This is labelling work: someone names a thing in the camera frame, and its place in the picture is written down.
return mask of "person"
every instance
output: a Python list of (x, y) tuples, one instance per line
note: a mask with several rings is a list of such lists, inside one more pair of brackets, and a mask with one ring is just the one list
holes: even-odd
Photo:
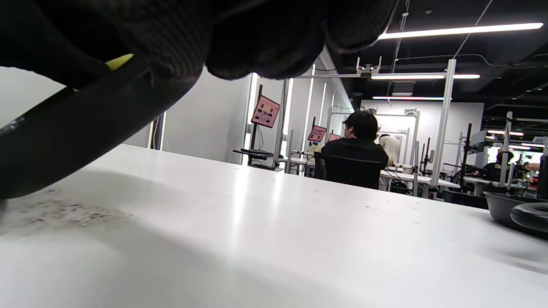
[(322, 153), (363, 161), (380, 162), (382, 169), (389, 162), (388, 155), (374, 140), (379, 131), (375, 116), (366, 111), (356, 111), (343, 122), (344, 137), (329, 141)]
[[(496, 162), (494, 163), (488, 163), (486, 164), (483, 169), (487, 170), (487, 179), (490, 181), (499, 181), (500, 180), (500, 170), (502, 169), (502, 161), (503, 161), (503, 153), (504, 151), (499, 151), (499, 153), (496, 155)], [(506, 152), (508, 153), (508, 162), (511, 161), (514, 158), (514, 154), (512, 152)], [(523, 165), (516, 165), (514, 167), (514, 172), (519, 171), (538, 171), (540, 169), (540, 164), (538, 163), (525, 163)]]
[(383, 147), (386, 154), (388, 154), (389, 166), (393, 166), (399, 161), (399, 152), (402, 148), (401, 141), (388, 134), (382, 134), (379, 137), (379, 144)]

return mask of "monitor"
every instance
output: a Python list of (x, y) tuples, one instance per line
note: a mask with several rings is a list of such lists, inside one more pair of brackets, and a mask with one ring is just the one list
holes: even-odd
[(341, 138), (342, 138), (342, 136), (339, 136), (339, 135), (336, 135), (336, 134), (333, 134), (333, 133), (329, 134), (329, 141), (339, 140)]
[(280, 105), (264, 96), (259, 97), (259, 101), (253, 113), (252, 123), (272, 128), (279, 113)]
[(326, 135), (327, 128), (314, 125), (308, 137), (308, 141), (321, 142)]

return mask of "black shirt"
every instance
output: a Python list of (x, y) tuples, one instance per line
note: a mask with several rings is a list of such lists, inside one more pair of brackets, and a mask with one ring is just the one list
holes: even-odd
[(388, 164), (388, 155), (380, 145), (356, 138), (330, 141), (322, 148), (322, 153), (362, 161), (380, 162), (383, 169)]
[[(500, 171), (502, 169), (500, 163), (488, 163), (488, 164), (485, 165), (485, 167), (483, 167), (483, 169), (487, 170), (486, 180), (496, 181), (496, 182), (498, 182), (500, 180)], [(515, 165), (514, 166), (514, 173), (513, 173), (512, 177), (515, 179), (516, 176), (517, 176), (517, 172), (520, 172), (520, 171), (523, 171), (523, 170), (525, 170), (523, 167), (521, 167), (519, 165)], [(508, 167), (506, 168), (506, 178), (507, 179), (508, 179), (509, 171), (510, 171), (510, 165), (508, 165)]]

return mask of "chair backrest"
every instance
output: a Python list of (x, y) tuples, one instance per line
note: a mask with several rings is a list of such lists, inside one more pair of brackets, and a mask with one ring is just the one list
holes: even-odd
[(314, 152), (315, 178), (379, 189), (381, 163)]

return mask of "ceiling light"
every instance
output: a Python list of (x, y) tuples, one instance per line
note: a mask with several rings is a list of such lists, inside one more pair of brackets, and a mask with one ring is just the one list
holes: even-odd
[(511, 149), (519, 149), (519, 150), (530, 150), (531, 148), (528, 146), (519, 146), (519, 145), (509, 145), (508, 146)]
[(414, 75), (414, 74), (375, 74), (371, 75), (371, 79), (383, 79), (383, 80), (393, 80), (393, 79), (444, 79), (444, 75)]
[[(477, 74), (462, 74), (453, 75), (455, 79), (478, 79), (480, 76)], [(394, 80), (394, 79), (444, 79), (444, 75), (433, 74), (417, 74), (417, 73), (386, 73), (386, 74), (373, 74), (371, 79), (380, 80)]]
[(373, 99), (393, 100), (443, 100), (443, 98), (421, 98), (418, 96), (374, 96)]
[(455, 79), (478, 79), (480, 76), (477, 74), (469, 74), (469, 75), (453, 75), (453, 78)]
[[(500, 134), (500, 135), (504, 135), (504, 131), (502, 131), (502, 130), (488, 130), (487, 132), (488, 132), (489, 134)], [(523, 136), (523, 133), (510, 132), (510, 135), (514, 135), (514, 136)]]
[(532, 143), (522, 143), (521, 145), (534, 146), (534, 147), (544, 147), (544, 145), (542, 145), (542, 144), (532, 144)]
[(542, 27), (543, 25), (544, 24), (542, 22), (537, 22), (537, 23), (534, 23), (534, 24), (516, 24), (516, 25), (483, 26), (483, 27), (468, 27), (468, 28), (453, 28), (453, 29), (399, 32), (399, 33), (385, 33), (383, 35), (380, 35), (379, 39), (434, 36), (434, 35), (450, 35), (450, 34), (465, 34), (465, 33), (481, 33), (481, 32), (531, 30), (531, 29), (538, 29), (538, 28)]

